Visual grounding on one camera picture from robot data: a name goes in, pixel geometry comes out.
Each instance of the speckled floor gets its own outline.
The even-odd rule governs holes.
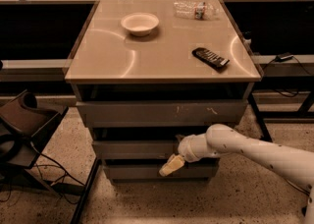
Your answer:
[[[268,124],[274,140],[314,151],[312,124]],[[236,129],[260,138],[250,107]],[[94,152],[89,131],[71,108],[44,153],[85,182]],[[39,164],[49,163],[44,158]],[[53,167],[40,167],[44,178],[58,178]],[[0,193],[5,200],[9,191]],[[78,198],[68,196],[69,200]],[[81,223],[302,223],[307,196],[284,179],[237,154],[225,156],[210,182],[122,183],[113,186],[99,169]],[[0,203],[0,223],[70,223],[75,206],[50,193],[13,189]]]

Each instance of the cabinet top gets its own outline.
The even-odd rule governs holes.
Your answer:
[[[175,16],[178,0],[102,0],[81,36],[66,81],[72,84],[154,84],[256,82],[260,75],[219,0],[209,20]],[[125,15],[151,13],[159,25],[149,35],[136,37],[122,26]],[[230,60],[217,72],[192,56],[206,47]]]

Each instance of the remote control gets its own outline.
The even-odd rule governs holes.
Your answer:
[[[228,59],[225,59],[204,47],[194,49],[192,55],[214,69],[221,69],[229,63]]]

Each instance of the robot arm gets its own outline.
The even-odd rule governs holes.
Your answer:
[[[185,137],[179,144],[178,153],[161,168],[162,176],[180,169],[185,161],[219,158],[228,153],[249,158],[309,192],[304,223],[314,223],[314,190],[311,191],[314,186],[314,152],[252,139],[228,126],[216,124],[209,127],[206,134]]]

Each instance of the black chair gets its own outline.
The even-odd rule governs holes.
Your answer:
[[[0,107],[0,184],[36,188],[57,196],[80,196],[72,219],[72,223],[78,223],[100,161],[95,159],[85,185],[53,184],[30,172],[68,109],[37,104],[35,96],[26,90]]]

